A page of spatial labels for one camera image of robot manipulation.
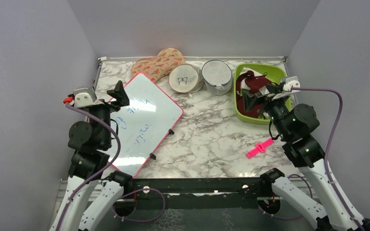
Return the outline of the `grey mesh laundry bag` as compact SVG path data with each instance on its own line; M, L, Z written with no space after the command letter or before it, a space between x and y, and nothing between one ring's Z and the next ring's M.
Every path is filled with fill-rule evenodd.
M206 89L213 95L224 95L232 87L232 70L221 60L209 60L201 69Z

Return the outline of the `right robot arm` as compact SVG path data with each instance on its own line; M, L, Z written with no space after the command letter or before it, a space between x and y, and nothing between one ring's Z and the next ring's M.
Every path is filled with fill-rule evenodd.
M289 111L285 105L289 95L315 88L292 87L289 90L272 90L266 94L242 92L247 108L262 104L261 110L270 117L270 123L284 142L285 155L311 184L320 202L291 185L290 180L274 169L263 174L259 191L266 196L275 193L286 200L317 231L370 231L370 218L365 218L350 202L335 178L328 156L335 129L341 116L343 100L337 91L339 110L332 126L326 149L312 136L319 126L312 106L301 103Z

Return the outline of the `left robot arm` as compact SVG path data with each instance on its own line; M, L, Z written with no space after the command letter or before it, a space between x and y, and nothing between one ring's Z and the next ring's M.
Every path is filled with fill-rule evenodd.
M63 100L66 108L89 118L74 123L68 132L68 147L75 152L68 171L67 188L59 211L50 230L77 231L89 198L102 173L114 162L105 154L115 139L118 129L110 126L111 113L129 106L130 100L122 81L107 91L113 102L98 99L93 87L73 91Z

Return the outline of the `maroon bra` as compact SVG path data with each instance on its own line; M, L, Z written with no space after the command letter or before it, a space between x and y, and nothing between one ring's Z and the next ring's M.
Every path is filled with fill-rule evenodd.
M255 106L251 111L245 110L245 103L243 99L243 92L250 94L256 94L260 92L262 87L265 87L267 84L270 84L271 81L266 77L267 73L261 74L255 70L245 68L242 70L240 75L236 79L236 104L237 110L244 116L251 118L259 118L258 110L259 106Z

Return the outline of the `white garment in basin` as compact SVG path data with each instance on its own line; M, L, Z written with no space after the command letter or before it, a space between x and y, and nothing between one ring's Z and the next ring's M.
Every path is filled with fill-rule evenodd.
M248 90L250 93L254 94L259 92L260 88L270 83L271 81L266 78L266 75L254 70L248 70L247 72L240 74L237 78L236 93L241 96L242 90Z

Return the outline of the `green plastic basin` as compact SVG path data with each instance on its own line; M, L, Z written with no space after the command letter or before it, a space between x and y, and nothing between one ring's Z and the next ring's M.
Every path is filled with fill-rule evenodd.
M260 125L267 125L265 121L265 118L263 115L259 114L259 118L251 118L242 115L238 110L237 110L237 104L236 104L236 90L235 90L235 85L236 85L236 79L240 75L243 69L249 68L252 70L255 70L261 74L267 73L266 77L271 81L272 85L277 85L282 82L282 79L287 76L287 73L283 67L282 64L277 64L277 65L270 65L270 64L255 64L255 63L244 63L244 64L238 64L235 69L234 69L234 79L233 79L233 98L234 98L234 105L235 105L235 110L237 117L247 123L253 123L253 124L260 124ZM260 89L260 92L262 94L265 93L265 87L262 87Z

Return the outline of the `pink framed whiteboard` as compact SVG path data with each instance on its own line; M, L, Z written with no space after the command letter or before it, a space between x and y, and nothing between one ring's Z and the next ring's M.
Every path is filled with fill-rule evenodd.
M124 89L130 99L129 106L110 114L110 125L118 130L120 144L112 140L112 147L106 154L113 159L120 147L119 156L112 166L136 176L184 111L174 99L142 73L128 81Z

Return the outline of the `orange patterned pouch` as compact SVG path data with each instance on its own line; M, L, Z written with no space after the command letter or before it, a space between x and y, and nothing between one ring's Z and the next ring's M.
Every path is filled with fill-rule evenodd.
M166 48L156 56L136 61L132 65L131 74L134 77L143 73L153 82L157 82L162 77L168 76L175 67L184 63L185 58L179 50Z

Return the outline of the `pink plastic clip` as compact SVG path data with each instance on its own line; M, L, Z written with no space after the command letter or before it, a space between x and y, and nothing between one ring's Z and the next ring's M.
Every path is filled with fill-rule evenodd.
M249 151L248 153L246 153L246 157L248 159L251 159L253 158L254 156L256 156L257 154L259 153L264 153L266 151L266 149L271 146L272 144L274 143L274 140L273 139L267 139L266 141L264 142L258 142L255 146L254 149L252 149L251 151Z

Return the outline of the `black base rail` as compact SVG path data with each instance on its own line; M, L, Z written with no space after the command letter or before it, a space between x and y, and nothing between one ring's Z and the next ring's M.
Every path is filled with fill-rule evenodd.
M268 213L280 210L280 199L270 183L258 177L134 179L124 193L111 201L119 215L137 210L261 208Z

